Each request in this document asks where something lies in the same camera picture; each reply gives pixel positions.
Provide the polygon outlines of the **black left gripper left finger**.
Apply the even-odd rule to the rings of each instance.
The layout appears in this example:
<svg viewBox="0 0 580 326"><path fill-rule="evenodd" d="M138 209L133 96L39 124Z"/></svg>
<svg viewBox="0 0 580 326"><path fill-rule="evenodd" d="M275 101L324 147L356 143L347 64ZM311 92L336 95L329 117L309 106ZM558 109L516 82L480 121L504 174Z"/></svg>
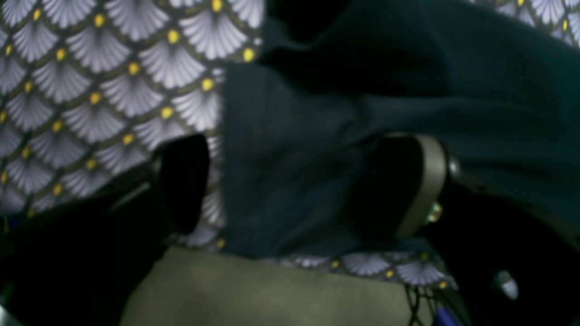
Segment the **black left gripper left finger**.
<svg viewBox="0 0 580 326"><path fill-rule="evenodd" d="M211 155L205 136L164 143L95 194L1 236L3 326L117 326L173 235L199 221Z"/></svg>

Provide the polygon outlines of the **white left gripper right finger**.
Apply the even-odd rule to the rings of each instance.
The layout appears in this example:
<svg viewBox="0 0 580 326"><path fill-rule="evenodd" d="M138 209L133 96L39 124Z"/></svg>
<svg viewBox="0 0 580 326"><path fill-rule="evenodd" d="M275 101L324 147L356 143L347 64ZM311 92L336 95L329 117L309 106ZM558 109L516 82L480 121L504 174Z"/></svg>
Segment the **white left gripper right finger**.
<svg viewBox="0 0 580 326"><path fill-rule="evenodd" d="M437 326L577 326L579 228L462 173L444 143L388 134L370 165L379 244L419 237L457 290L437 290Z"/></svg>

